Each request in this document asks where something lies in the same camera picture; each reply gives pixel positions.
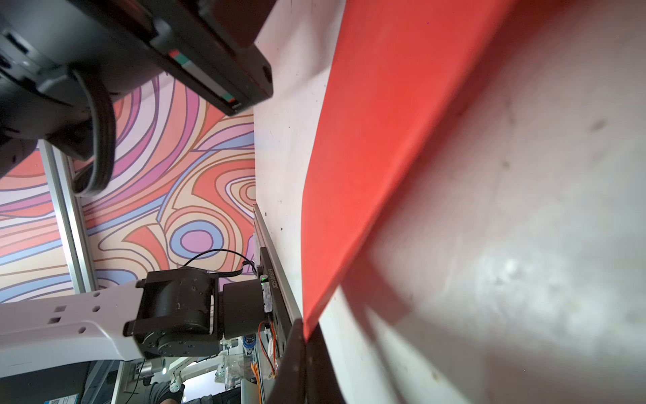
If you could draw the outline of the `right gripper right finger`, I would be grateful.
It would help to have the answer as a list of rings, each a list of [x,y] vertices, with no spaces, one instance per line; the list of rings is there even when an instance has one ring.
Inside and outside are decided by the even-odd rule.
[[[346,403],[319,324],[306,342],[306,402],[309,404]]]

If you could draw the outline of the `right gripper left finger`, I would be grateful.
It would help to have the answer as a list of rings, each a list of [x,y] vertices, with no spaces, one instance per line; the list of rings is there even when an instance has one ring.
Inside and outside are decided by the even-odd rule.
[[[283,361],[268,399],[268,404],[303,404],[306,402],[306,341],[303,321],[292,324]]]

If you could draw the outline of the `red paper sheet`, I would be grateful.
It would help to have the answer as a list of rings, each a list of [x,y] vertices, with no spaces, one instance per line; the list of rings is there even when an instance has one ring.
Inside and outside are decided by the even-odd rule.
[[[302,199],[306,338],[512,8],[511,1],[347,2]]]

